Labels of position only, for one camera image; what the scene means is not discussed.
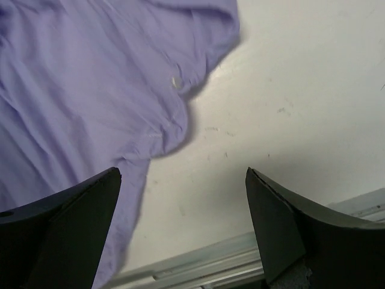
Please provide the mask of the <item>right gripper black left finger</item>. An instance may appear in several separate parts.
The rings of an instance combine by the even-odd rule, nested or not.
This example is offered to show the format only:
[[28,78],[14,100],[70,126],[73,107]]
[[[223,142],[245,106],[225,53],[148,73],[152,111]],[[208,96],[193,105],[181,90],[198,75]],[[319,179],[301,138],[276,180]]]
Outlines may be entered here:
[[121,186],[118,168],[1,213],[1,288],[91,288]]

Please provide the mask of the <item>purple jacket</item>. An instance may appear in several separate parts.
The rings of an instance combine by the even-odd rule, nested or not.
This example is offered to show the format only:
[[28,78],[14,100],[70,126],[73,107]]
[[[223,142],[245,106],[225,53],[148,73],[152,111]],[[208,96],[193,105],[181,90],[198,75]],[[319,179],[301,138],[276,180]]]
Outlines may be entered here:
[[236,1],[2,1],[1,209],[119,168],[102,288],[122,266],[150,160],[187,134],[183,94],[239,26]]

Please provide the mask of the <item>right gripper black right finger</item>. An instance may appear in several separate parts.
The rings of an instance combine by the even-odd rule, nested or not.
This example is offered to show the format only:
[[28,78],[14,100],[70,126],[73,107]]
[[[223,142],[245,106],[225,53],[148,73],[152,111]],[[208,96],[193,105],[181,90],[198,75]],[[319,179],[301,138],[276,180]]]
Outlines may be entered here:
[[268,288],[383,288],[384,224],[320,205],[248,169],[247,199]]

